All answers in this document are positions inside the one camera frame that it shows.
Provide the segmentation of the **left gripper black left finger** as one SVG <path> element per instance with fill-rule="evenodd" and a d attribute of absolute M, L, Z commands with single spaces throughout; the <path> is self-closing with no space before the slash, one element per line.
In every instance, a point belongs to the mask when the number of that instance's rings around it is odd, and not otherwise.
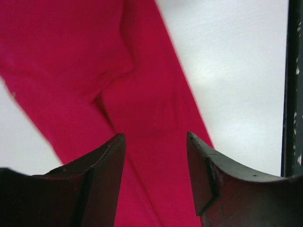
<path fill-rule="evenodd" d="M 112 227 L 125 160 L 125 136 L 44 175 L 0 170 L 3 227 Z"/>

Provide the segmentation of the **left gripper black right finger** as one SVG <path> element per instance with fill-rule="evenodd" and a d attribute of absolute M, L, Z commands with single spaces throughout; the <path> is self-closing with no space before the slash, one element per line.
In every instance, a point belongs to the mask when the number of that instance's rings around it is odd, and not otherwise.
<path fill-rule="evenodd" d="M 300 227 L 303 178 L 247 167 L 187 134 L 196 215 L 204 227 Z"/>

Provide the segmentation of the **red t shirt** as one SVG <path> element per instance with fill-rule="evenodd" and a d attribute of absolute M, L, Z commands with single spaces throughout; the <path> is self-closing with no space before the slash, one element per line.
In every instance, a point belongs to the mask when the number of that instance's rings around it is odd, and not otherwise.
<path fill-rule="evenodd" d="M 117 227 L 198 227 L 191 131 L 210 143 L 153 0 L 3 0 L 0 75 L 63 163 L 117 133 Z"/>

